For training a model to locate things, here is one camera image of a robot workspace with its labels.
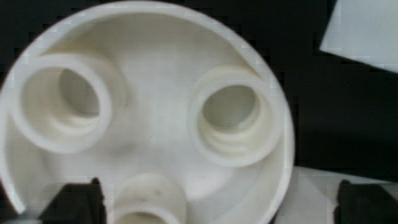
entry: round hole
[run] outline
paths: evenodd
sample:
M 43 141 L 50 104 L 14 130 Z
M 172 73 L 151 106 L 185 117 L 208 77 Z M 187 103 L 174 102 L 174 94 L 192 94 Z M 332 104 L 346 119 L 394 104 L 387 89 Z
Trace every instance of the round hole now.
M 100 106 L 92 87 L 78 74 L 66 69 L 59 78 L 60 95 L 73 111 L 87 117 L 98 116 Z
M 149 213 L 133 213 L 121 217 L 115 224 L 165 224 L 163 219 Z
M 281 104 L 265 81 L 247 73 L 210 72 L 190 104 L 199 151 L 224 166 L 254 164 L 272 152 L 283 130 Z
M 249 87 L 229 86 L 210 96 L 203 116 L 210 124 L 220 129 L 243 128 L 245 119 L 252 113 L 256 94 Z
M 36 71 L 23 87 L 21 108 L 34 132 L 48 139 L 62 143 L 85 138 L 98 123 L 98 97 L 73 71 Z

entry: cylindrical boss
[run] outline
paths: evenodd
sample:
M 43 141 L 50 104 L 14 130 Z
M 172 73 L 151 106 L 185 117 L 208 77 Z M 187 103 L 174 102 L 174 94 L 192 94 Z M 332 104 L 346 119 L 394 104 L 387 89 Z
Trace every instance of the cylindrical boss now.
M 270 154 L 284 127 L 283 96 L 254 71 L 222 66 L 197 81 L 188 105 L 194 146 L 227 167 L 254 164 Z
M 57 153 L 92 147 L 123 105 L 121 75 L 92 53 L 55 53 L 18 67 L 12 118 L 32 143 Z
M 114 224 L 185 224 L 187 198 L 174 180 L 147 173 L 130 179 L 115 197 Z

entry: black background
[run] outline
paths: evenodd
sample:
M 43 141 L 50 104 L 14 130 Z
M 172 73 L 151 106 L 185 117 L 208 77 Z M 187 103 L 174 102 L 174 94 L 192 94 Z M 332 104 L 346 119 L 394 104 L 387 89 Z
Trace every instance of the black background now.
M 41 32 L 110 1 L 0 0 L 0 77 Z M 233 28 L 284 88 L 297 134 L 295 164 L 398 180 L 398 74 L 320 52 L 336 0 L 169 1 Z

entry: circular opening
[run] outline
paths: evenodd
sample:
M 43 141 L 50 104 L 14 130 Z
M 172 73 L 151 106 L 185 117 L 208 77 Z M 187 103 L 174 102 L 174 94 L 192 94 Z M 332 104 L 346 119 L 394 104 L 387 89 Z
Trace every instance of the circular opening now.
M 242 163 L 256 160 L 256 155 L 268 150 L 263 146 L 272 133 L 272 119 L 268 100 L 252 87 L 236 85 L 222 88 L 204 101 L 197 119 L 206 150 Z
M 68 69 L 60 74 L 59 87 L 64 102 L 73 111 L 82 116 L 98 116 L 100 106 L 94 89 L 82 76 Z
M 254 104 L 256 94 L 249 87 L 229 86 L 220 89 L 210 96 L 203 107 L 208 123 L 220 129 L 243 128 Z
M 57 142 L 84 138 L 96 127 L 100 106 L 82 76 L 68 69 L 44 68 L 27 80 L 21 98 L 34 132 Z
M 133 213 L 121 217 L 115 224 L 167 224 L 163 219 L 149 213 Z

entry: white surface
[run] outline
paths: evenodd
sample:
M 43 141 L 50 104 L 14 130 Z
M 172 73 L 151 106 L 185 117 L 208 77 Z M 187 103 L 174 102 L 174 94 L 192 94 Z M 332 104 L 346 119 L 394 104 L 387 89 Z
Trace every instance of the white surface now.
M 396 0 L 338 0 L 320 49 L 398 72 L 396 21 Z
M 275 224 L 334 224 L 338 189 L 345 179 L 357 184 L 386 183 L 375 179 L 295 167 Z
M 174 180 L 156 174 L 140 174 L 117 193 L 110 214 L 115 224 L 183 224 L 187 198 Z
M 112 78 L 108 75 L 101 76 L 103 69 L 75 69 L 76 65 L 80 68 L 85 66 L 98 68 L 85 59 L 80 60 L 82 57 L 76 57 L 78 62 L 71 64 L 64 64 L 69 60 L 50 60 L 66 53 L 85 55 L 85 59 L 100 55 L 100 61 L 112 64 Z M 34 91 L 28 91 L 30 84 L 27 86 L 20 84 L 25 83 L 23 80 L 30 80 L 28 68 L 37 65 L 43 57 L 52 61 L 44 66 L 53 67 L 55 71 L 69 68 L 75 74 L 62 74 L 59 83 L 43 83 L 43 89 L 37 84 L 32 87 Z M 275 135 L 277 145 L 270 149 L 270 154 L 261 155 L 261 158 L 267 156 L 265 159 L 256 159 L 256 164 L 240 168 L 220 166 L 208 160 L 194 147 L 188 134 L 194 88 L 203 75 L 220 66 L 238 66 L 251 70 L 270 92 L 267 99 L 272 99 L 270 102 L 277 102 L 283 107 L 281 119 L 275 120 L 283 128 L 281 135 Z M 87 71 L 94 71 L 89 76 L 98 75 L 107 78 L 98 81 L 85 74 L 78 74 Z M 117 80 L 123 80 L 123 84 L 114 85 Z M 119 105 L 112 96 L 114 93 L 123 92 L 123 89 L 126 104 Z M 233 88 L 233 95 L 247 94 L 240 90 Z M 69 108 L 48 103 L 48 95 L 50 102 L 68 105 Z M 110 103 L 103 100 L 107 96 L 110 96 Z M 12 104 L 21 99 L 28 99 L 28 102 L 20 102 L 21 106 L 27 103 L 39 104 L 34 111 L 46 111 L 55 107 L 64 113 L 68 112 L 68 116 L 59 116 L 59 113 L 48 110 L 52 118 L 62 125 L 53 125 L 53 121 L 48 122 L 43 113 L 34 117 L 32 114 L 21 114 L 30 117 L 30 125 L 39 128 L 37 132 L 43 131 L 37 127 L 41 122 L 32 121 L 41 119 L 48 122 L 44 127 L 50 127 L 55 132 L 44 132 L 44 137 L 46 140 L 57 140 L 60 143 L 73 141 L 73 144 L 80 144 L 76 140 L 82 140 L 92 130 L 103 127 L 100 125 L 103 115 L 112 115 L 105 133 L 89 148 L 82 147 L 76 150 L 64 147 L 60 153 L 57 144 L 48 147 L 39 144 L 36 137 L 27 137 L 20 122 L 14 122 L 14 119 L 23 116 L 14 116 L 11 110 Z M 229 117 L 233 112 L 238 111 L 238 117 L 243 119 L 242 115 L 247 112 L 251 114 L 254 110 L 247 110 L 245 101 L 236 100 L 231 103 L 236 105 L 227 113 L 227 122 L 236 121 L 236 118 Z M 46 198 L 53 196 L 57 192 L 53 189 L 62 183 L 87 183 L 98 177 L 110 214 L 124 182 L 142 173 L 156 173 L 176 180 L 185 191 L 187 223 L 263 224 L 268 222 L 283 201 L 291 175 L 290 110 L 281 86 L 263 59 L 247 42 L 210 17 L 165 3 L 135 1 L 107 4 L 80 12 L 55 24 L 23 52 L 5 80 L 0 104 L 0 173 L 20 212 L 39 194 L 46 195 Z M 119 110 L 117 113 L 103 113 L 103 108 L 110 104 L 115 107 L 107 108 L 107 111 Z M 226 108 L 229 107 L 219 107 L 215 114 L 220 114 Z M 98 117 L 94 125 L 82 125 L 87 124 L 87 117 L 92 116 Z M 226 117 L 220 119 L 210 117 L 211 122 L 226 122 Z M 60 137 L 53 139 L 48 133 L 57 133 Z

